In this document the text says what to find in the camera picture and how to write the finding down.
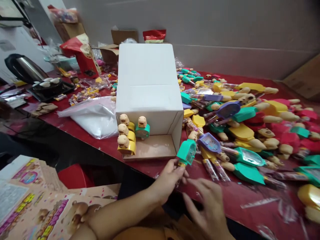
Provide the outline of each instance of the yellow candy toy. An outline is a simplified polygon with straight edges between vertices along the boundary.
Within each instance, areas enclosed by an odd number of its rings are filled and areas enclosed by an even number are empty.
[[[230,127],[228,130],[240,141],[248,142],[255,148],[266,149],[266,146],[260,140],[254,138],[254,131],[243,123],[240,123],[239,127]]]

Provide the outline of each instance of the cardboard box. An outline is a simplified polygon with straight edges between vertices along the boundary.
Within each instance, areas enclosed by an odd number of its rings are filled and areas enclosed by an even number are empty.
[[[320,54],[286,77],[282,82],[311,101],[320,102]]]
[[[111,35],[113,43],[117,45],[120,45],[127,38],[133,38],[139,42],[139,35],[136,30],[111,30]]]
[[[94,49],[100,49],[103,61],[107,65],[113,65],[116,64],[119,60],[119,45],[117,44],[108,44],[103,47],[94,48]]]
[[[59,23],[55,22],[54,26],[56,27],[61,39],[63,42],[68,41],[69,39],[86,33],[82,23]]]
[[[180,148],[183,108],[172,45],[121,44],[120,53],[117,118],[125,113],[137,124],[145,116],[150,125],[150,137],[137,138],[136,155],[124,160],[174,157]]]

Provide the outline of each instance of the plastic bag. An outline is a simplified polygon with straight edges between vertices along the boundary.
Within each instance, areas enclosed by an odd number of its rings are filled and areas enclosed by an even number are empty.
[[[124,40],[123,42],[121,43],[137,43],[136,40],[134,40],[133,38],[127,38],[126,40]]]
[[[162,43],[167,30],[150,30],[142,32],[145,43]]]
[[[77,23],[78,12],[76,8],[71,9],[57,9],[52,5],[48,6],[51,18],[55,22],[63,23]]]
[[[108,96],[88,99],[58,112],[58,116],[71,117],[92,137],[104,139],[119,134],[115,109],[116,103]]]
[[[176,68],[184,68],[184,65],[182,64],[182,62],[180,62],[178,57],[175,57],[174,60],[176,62]]]

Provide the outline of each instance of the clear plastic bag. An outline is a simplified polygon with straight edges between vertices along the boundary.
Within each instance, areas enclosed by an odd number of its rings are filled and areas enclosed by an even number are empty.
[[[183,68],[184,67],[182,62],[179,61],[178,57],[175,57],[174,60],[176,62],[176,68]]]
[[[58,116],[71,117],[92,137],[104,139],[119,134],[115,109],[116,103],[107,96],[78,103],[58,112]]]
[[[121,43],[137,43],[136,40],[134,40],[133,38],[127,38],[126,40],[124,40],[123,42]]]

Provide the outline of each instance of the toy figure head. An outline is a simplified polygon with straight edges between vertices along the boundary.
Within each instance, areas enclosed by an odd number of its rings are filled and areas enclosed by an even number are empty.
[[[145,128],[147,126],[147,119],[144,116],[139,117],[138,127]]]

